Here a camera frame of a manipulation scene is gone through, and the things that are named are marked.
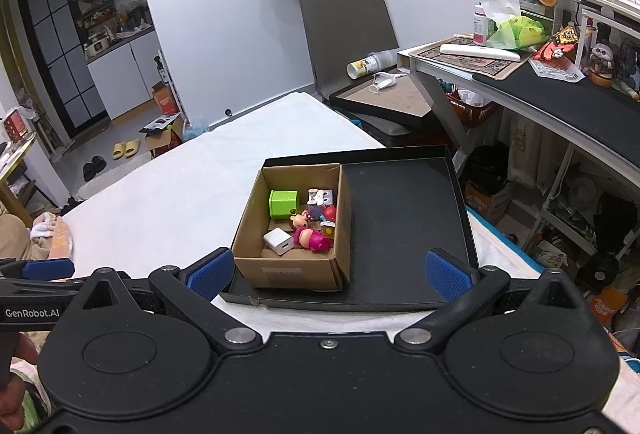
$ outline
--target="blue gripper pad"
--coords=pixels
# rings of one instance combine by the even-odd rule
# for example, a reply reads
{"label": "blue gripper pad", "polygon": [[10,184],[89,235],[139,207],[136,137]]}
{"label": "blue gripper pad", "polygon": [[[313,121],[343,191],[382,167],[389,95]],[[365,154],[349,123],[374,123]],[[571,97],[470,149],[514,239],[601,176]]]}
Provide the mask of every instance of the blue gripper pad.
{"label": "blue gripper pad", "polygon": [[426,257],[425,276],[447,302],[460,297],[464,292],[470,290],[477,281],[477,276],[469,273],[472,269],[464,270],[458,266],[459,263],[459,261],[453,261],[449,254],[439,248],[430,250]]}
{"label": "blue gripper pad", "polygon": [[57,280],[72,277],[76,267],[71,259],[30,261],[22,268],[22,276],[30,280]]}
{"label": "blue gripper pad", "polygon": [[228,248],[219,248],[207,257],[181,270],[180,279],[187,288],[211,302],[234,276],[234,254]]}

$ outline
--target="red ball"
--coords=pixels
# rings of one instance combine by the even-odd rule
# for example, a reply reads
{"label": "red ball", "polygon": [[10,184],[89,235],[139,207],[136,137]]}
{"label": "red ball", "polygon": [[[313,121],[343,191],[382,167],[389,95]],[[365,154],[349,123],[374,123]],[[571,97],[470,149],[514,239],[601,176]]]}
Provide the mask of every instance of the red ball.
{"label": "red ball", "polygon": [[337,210],[335,209],[335,206],[333,205],[325,206],[324,210],[322,211],[322,214],[324,215],[325,221],[332,221],[333,223],[335,223],[335,215],[337,214]]}

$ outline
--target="person's hand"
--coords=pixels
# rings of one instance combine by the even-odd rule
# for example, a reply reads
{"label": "person's hand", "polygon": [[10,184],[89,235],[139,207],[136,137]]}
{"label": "person's hand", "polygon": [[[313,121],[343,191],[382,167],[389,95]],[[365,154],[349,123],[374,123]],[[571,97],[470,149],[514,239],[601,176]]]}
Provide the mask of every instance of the person's hand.
{"label": "person's hand", "polygon": [[[33,342],[20,333],[16,344],[14,356],[21,358],[30,364],[38,363],[38,351]],[[0,390],[0,421],[11,430],[20,430],[24,426],[24,409],[22,400],[26,390],[24,382],[20,376],[11,374],[9,384]]]}

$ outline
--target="face mask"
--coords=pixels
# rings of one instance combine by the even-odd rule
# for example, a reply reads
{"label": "face mask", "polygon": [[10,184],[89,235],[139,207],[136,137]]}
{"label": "face mask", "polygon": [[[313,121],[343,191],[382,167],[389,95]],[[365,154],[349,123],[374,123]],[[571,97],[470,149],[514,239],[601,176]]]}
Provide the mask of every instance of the face mask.
{"label": "face mask", "polygon": [[369,87],[369,91],[372,93],[379,94],[380,91],[386,88],[390,88],[394,86],[398,81],[398,78],[405,77],[404,73],[393,74],[393,73],[376,73],[373,75],[373,85]]}

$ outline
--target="cabinet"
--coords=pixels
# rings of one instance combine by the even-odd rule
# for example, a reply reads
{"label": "cabinet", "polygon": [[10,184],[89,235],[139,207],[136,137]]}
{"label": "cabinet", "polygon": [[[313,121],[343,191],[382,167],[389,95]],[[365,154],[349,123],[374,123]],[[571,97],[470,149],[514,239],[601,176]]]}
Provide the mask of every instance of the cabinet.
{"label": "cabinet", "polygon": [[152,89],[160,81],[160,73],[158,73],[158,65],[154,61],[154,57],[158,55],[160,49],[160,41],[155,31],[138,37],[130,42],[133,56],[136,59],[140,75],[145,83],[149,96],[154,95]]}
{"label": "cabinet", "polygon": [[129,44],[91,62],[89,72],[111,119],[151,98]]}

